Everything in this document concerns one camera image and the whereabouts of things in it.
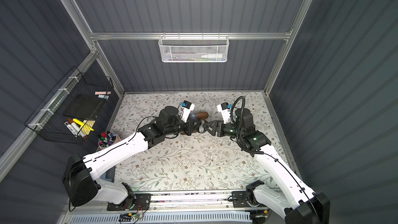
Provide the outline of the wooden T-bar watch stand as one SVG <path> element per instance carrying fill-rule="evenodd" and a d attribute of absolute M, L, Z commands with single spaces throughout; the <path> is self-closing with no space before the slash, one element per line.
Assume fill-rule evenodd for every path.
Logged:
<path fill-rule="evenodd" d="M 196 115 L 197 115 L 197 121 L 201 121 L 202 124 L 203 124 L 203 123 L 206 123 L 206 122 L 207 122 L 207 118 L 209 117 L 209 115 L 208 115 L 207 112 L 199 112 L 199 113 L 193 113 L 193 114 L 196 114 Z M 203 134 L 203 133 L 206 132 L 206 131 L 204 131 L 204 129 L 203 129 L 203 127 L 202 127 L 202 124 L 201 124 L 201 126 L 199 127 L 198 131 L 195 132 L 195 133 Z"/>

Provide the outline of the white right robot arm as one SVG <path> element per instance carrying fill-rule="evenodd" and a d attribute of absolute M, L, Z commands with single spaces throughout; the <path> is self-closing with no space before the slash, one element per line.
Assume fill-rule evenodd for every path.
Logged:
<path fill-rule="evenodd" d="M 265 167 L 282 190 L 279 194 L 267 188 L 263 181 L 256 180 L 246 186 L 248 204 L 267 206 L 287 224 L 329 223 L 331 203 L 328 197 L 316 193 L 289 168 L 269 138 L 256 130 L 245 102 L 245 97 L 240 96 L 233 104 L 219 104 L 217 111 L 223 119 L 208 122 L 203 127 L 212 136 L 232 138 L 241 151 L 249 153 Z"/>

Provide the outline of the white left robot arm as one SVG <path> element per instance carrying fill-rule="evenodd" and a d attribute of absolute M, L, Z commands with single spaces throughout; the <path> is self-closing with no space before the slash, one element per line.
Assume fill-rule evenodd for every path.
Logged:
<path fill-rule="evenodd" d="M 135 208 L 138 201 L 127 183 L 112 183 L 101 176 L 125 159 L 146 151 L 155 145 L 199 130 L 207 112 L 193 113 L 191 109 L 173 106 L 162 109 L 151 121 L 139 124 L 136 131 L 124 140 L 104 150 L 85 156 L 69 158 L 62 183 L 69 197 L 69 206 L 78 207 L 89 202 L 108 202 L 110 210 Z"/>

